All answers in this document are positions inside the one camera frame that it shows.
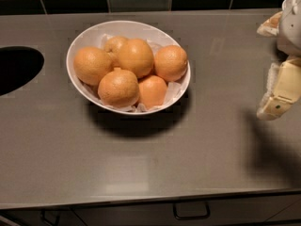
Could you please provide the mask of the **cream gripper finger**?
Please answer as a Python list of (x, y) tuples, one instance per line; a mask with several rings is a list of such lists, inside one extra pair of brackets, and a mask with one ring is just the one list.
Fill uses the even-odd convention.
[(273, 62), (268, 71), (266, 89), (257, 117), (263, 121), (276, 120), (301, 98), (301, 58), (289, 56), (282, 63)]
[(261, 24), (258, 29), (257, 33), (264, 37), (275, 37), (278, 32), (278, 24), (282, 12), (278, 12), (274, 14), (272, 17), (267, 19), (263, 24)]

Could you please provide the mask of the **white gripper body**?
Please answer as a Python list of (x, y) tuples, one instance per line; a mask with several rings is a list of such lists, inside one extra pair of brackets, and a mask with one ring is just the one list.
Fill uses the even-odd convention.
[(301, 0), (284, 0), (277, 29), (277, 48), (301, 57)]

